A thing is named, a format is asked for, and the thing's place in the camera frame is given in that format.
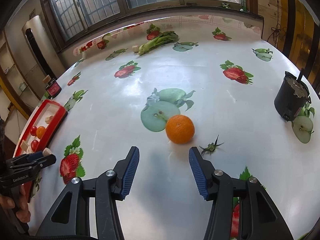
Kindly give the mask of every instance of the black pot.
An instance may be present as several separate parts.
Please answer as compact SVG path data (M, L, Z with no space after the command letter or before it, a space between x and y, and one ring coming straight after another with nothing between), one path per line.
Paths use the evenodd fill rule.
M308 98L299 98L294 94L294 89L288 84L286 77L293 77L297 79L290 72L285 71L282 85L275 99L275 108L279 115L286 121L293 121L308 101L311 104L311 98L309 97L309 89L305 83L300 81L300 84L308 93Z

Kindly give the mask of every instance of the cherry tomato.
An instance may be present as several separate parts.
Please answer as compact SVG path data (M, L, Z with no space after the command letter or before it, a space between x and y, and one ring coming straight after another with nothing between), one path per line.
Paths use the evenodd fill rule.
M36 132L37 132L37 127L36 126L32 126L30 129L30 134L32 136L36 136Z
M38 141L37 140L33 140L32 142L31 142L31 149L35 152L36 151L36 148L37 148L37 146L38 146Z
M37 137L39 139L41 139L43 134L44 134L44 132L45 132L45 127L44 126L39 126L38 129L37 129L37 132L36 132Z

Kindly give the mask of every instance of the metal screw cap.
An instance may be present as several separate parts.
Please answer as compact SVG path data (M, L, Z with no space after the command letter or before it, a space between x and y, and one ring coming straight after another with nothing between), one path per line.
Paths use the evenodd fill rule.
M222 176L223 175L223 171L222 170L215 170L214 174L217 176Z
M250 178L249 178L249 181L250 181L251 183L257 183L257 182L258 182L257 178L255 178L255 177L250 177Z
M106 171L106 175L108 176L108 177L111 177L111 176L113 176L115 174L115 171L114 170L108 170L108 171Z
M71 182L72 182L73 184L77 184L79 181L80 181L80 179L79 179L78 177L75 177L75 178L73 178L73 179L71 180Z

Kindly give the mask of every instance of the jar label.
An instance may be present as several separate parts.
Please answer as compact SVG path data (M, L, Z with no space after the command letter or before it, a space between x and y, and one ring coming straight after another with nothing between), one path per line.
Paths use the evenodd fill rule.
M50 96L54 96L60 90L60 86L57 82L54 82L50 87L47 88L47 92Z

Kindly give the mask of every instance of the strawberry print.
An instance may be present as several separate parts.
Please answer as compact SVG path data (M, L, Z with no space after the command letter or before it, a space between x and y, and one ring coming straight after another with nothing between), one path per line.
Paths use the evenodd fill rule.
M232 212L232 224L231 224L231 232L230 238L237 238L239 231L239 204L235 206Z
M203 20L209 20L209 15L199 15L198 17Z
M72 171L75 171L78 168L80 158L79 155L76 153L69 154L66 157L67 162L70 164L70 168Z
M235 80L241 84L252 84L253 75L245 72L239 65L234 65L231 61L227 60L220 67L223 69L223 74L231 79Z
M76 82L80 78L81 72L75 75L71 80L68 82L68 86L71 86L74 82Z
M81 159L83 149L80 148L80 135L74 139L71 145L68 145L64 151L64 158L60 163L60 176L64 184L68 184L74 177L83 177L85 175Z
M230 41L232 38L226 36L225 33L223 33L218 27L212 32L213 37L216 40L221 40L221 41Z
M122 30L125 31L125 30L127 30L127 29L131 29L131 28L133 28L133 27L135 27L135 26L139 26L139 25L141 25L141 24L144 24L144 22L136 23L136 24L134 24L134 25L131 25L131 26L128 26L128 27L124 27Z
M68 184L70 182L70 180L72 180L76 176L77 176L76 172L71 171L70 173L68 173L66 176L63 177L64 184Z
M91 46L92 46L92 41L89 41L89 42L87 43L87 47L90 48Z
M250 174L248 167L245 166L244 171L239 176L239 179L247 180L250 177L252 177L252 175ZM240 213L239 199L237 197L234 197L233 198L233 212L232 212L232 224L231 224L230 239L236 240L238 238L239 213Z
M108 36L110 36L109 33L102 36L101 41L97 43L98 49L105 49L106 48L107 44L109 43L109 40L107 39Z
M107 43L105 41L100 41L97 43L98 49L104 49L107 46Z
M160 35L160 28L156 27L153 24L150 24L149 29L147 29L147 40L151 41L154 38L158 37Z
M122 65L119 70L115 73L115 77L118 78L126 78L129 76L132 76L132 74L141 69L137 66L138 63L135 63L134 61L128 62L126 65Z

